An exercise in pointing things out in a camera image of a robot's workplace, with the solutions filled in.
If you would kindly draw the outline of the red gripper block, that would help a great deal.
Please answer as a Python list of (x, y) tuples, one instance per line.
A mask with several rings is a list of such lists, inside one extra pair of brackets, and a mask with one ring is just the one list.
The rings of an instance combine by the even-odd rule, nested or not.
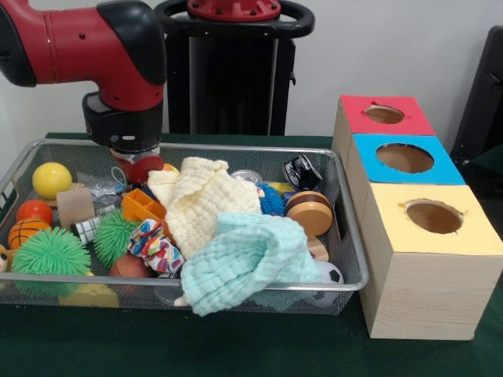
[(149, 172), (162, 170), (164, 162), (159, 149), (152, 149), (135, 154), (123, 154), (112, 150), (112, 156), (118, 163), (128, 182), (143, 185), (149, 178)]

